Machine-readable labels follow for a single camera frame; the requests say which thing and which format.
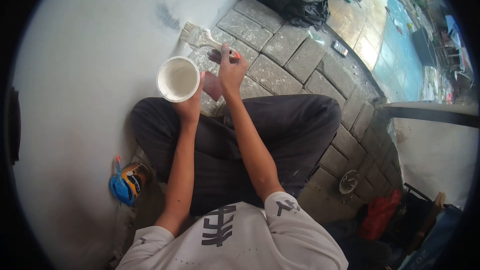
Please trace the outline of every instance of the brush handle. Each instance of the brush handle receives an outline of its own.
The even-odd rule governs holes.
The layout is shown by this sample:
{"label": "brush handle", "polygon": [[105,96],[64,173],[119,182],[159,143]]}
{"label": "brush handle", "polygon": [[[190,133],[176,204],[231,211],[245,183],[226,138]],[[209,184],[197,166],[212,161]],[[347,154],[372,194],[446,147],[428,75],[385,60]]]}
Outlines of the brush handle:
{"label": "brush handle", "polygon": [[[216,50],[218,50],[219,52],[222,52],[222,43],[217,42],[217,41],[215,41],[214,39],[209,39],[208,41],[209,41],[208,44],[205,44],[205,46],[210,46],[210,47],[212,47],[213,49],[216,49]],[[230,53],[230,55],[229,55],[231,58],[233,58],[233,59],[240,59],[240,56],[239,56],[239,54],[237,53],[237,51],[236,51],[235,49],[231,48],[230,46],[229,46],[228,48],[229,48],[230,51],[231,51],[231,53]]]}

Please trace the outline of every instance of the paint brush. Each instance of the paint brush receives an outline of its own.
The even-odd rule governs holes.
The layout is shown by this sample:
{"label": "paint brush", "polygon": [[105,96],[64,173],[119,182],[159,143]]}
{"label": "paint brush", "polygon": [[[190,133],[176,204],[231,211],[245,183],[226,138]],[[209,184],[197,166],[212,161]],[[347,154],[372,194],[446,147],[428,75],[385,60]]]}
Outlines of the paint brush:
{"label": "paint brush", "polygon": [[[212,47],[221,52],[222,43],[215,41],[212,38],[210,30],[205,27],[196,26],[195,24],[188,22],[185,23],[183,29],[180,33],[180,40],[187,42],[192,49],[201,48],[204,46]],[[230,57],[234,59],[239,59],[240,56],[237,51],[231,47],[230,48]]]}

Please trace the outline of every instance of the red plastic bag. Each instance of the red plastic bag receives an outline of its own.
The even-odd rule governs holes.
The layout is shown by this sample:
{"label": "red plastic bag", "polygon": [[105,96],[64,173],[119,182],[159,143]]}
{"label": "red plastic bag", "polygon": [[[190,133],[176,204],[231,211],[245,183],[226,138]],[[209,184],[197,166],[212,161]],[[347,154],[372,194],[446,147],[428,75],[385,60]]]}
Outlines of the red plastic bag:
{"label": "red plastic bag", "polygon": [[399,190],[393,190],[387,198],[377,197],[368,204],[368,214],[357,230],[360,237],[374,241],[380,238],[395,213],[402,198]]}

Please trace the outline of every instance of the tile floor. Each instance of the tile floor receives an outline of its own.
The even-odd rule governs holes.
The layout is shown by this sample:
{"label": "tile floor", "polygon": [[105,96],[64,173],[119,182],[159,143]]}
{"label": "tile floor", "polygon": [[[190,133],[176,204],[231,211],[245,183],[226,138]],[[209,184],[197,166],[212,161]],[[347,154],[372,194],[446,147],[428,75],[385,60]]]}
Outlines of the tile floor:
{"label": "tile floor", "polygon": [[[421,97],[423,67],[413,46],[407,23],[412,22],[398,0],[328,0],[327,25],[353,49],[392,102]],[[385,10],[400,23],[397,31]]]}
{"label": "tile floor", "polygon": [[370,71],[375,68],[387,21],[387,0],[347,3],[328,0],[331,16],[327,25],[353,49]]}
{"label": "tile floor", "polygon": [[388,0],[393,19],[387,17],[380,55],[372,76],[392,102],[418,101],[421,98],[423,66],[415,51],[407,23],[412,22],[398,0]]}

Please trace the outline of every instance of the paint can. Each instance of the paint can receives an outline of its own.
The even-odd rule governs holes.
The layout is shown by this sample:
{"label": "paint can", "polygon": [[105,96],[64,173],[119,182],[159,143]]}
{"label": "paint can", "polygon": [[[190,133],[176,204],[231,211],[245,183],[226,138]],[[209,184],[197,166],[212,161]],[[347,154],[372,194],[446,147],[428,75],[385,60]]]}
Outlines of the paint can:
{"label": "paint can", "polygon": [[119,194],[121,190],[115,188],[114,183],[117,181],[117,176],[110,178],[110,190],[113,195],[121,202],[131,205],[135,198],[140,194],[140,191],[145,187],[152,177],[151,172],[147,166],[135,161],[123,168],[121,171],[123,183],[127,186],[128,194]]}
{"label": "paint can", "polygon": [[192,97],[199,84],[198,66],[184,56],[174,56],[166,60],[156,75],[158,92],[173,103],[181,103]]}

